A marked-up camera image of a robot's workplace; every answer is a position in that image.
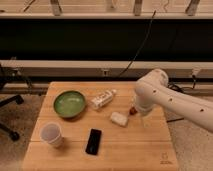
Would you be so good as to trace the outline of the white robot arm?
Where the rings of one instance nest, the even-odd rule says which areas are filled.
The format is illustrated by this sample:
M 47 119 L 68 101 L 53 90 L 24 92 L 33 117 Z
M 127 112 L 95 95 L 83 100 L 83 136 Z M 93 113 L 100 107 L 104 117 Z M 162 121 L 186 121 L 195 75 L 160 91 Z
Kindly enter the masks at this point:
M 154 69 L 138 79 L 134 86 L 134 107 L 146 116 L 155 104 L 190 120 L 213 133 L 213 102 L 168 88 L 168 75 Z

